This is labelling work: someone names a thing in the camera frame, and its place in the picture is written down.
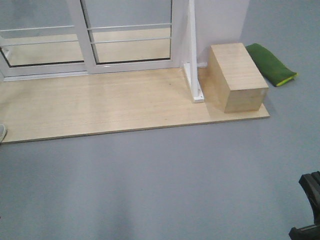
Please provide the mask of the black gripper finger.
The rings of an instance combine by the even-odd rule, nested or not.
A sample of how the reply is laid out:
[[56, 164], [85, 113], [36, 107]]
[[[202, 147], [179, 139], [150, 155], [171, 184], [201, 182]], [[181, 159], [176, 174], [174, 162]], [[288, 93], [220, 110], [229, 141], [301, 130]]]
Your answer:
[[320, 219], [320, 172], [303, 174], [299, 179], [299, 184], [303, 188], [312, 212], [314, 220]]
[[320, 225], [314, 224], [302, 228], [293, 227], [288, 235], [291, 240], [319, 240]]

